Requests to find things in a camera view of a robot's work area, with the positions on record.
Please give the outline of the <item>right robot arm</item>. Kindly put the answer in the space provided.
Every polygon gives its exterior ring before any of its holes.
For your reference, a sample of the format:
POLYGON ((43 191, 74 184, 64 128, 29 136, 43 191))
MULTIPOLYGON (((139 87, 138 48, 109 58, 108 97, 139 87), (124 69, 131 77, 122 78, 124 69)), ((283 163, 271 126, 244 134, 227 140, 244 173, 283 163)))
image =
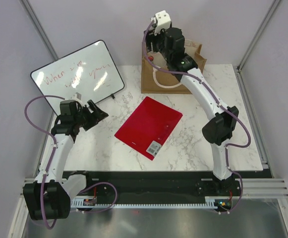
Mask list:
POLYGON ((229 107, 211 89, 194 60, 185 52, 182 30, 175 27, 156 33, 157 25, 150 23, 143 37, 143 53, 159 52, 166 61, 167 73, 172 74, 195 97, 204 110, 208 122, 202 128, 213 155, 213 192, 224 195, 230 189, 232 172, 226 162, 225 146, 232 137, 238 117, 237 107, 229 107))

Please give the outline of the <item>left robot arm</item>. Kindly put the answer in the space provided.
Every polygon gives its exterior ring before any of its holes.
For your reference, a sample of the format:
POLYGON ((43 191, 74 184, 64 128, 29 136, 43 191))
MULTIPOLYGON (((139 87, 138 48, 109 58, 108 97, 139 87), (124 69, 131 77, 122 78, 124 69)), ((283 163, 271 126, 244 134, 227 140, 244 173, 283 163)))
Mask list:
POLYGON ((78 100, 62 100, 60 114, 51 131, 46 134, 52 140, 50 158, 39 171, 34 182, 23 187, 23 196, 32 220, 64 219, 69 216, 71 201, 80 192, 92 193, 94 183, 85 174, 73 173, 62 180, 66 160, 80 129, 88 131, 108 117, 92 100, 82 105, 78 100))

